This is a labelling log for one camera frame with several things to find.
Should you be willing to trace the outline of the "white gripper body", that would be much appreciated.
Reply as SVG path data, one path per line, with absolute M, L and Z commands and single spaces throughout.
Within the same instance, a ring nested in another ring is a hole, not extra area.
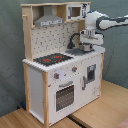
M 90 43 L 93 45 L 102 45 L 103 44 L 103 35 L 96 34 L 94 29 L 91 29 L 91 30 L 84 29 L 80 32 L 80 41 L 82 43 Z

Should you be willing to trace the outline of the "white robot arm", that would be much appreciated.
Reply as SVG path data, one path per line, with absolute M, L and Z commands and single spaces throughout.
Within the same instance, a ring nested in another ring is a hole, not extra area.
M 85 29 L 80 32 L 80 42 L 94 45 L 103 44 L 103 35 L 96 34 L 96 30 L 107 30 L 112 27 L 128 25 L 128 15 L 110 18 L 106 14 L 90 11 L 85 17 Z

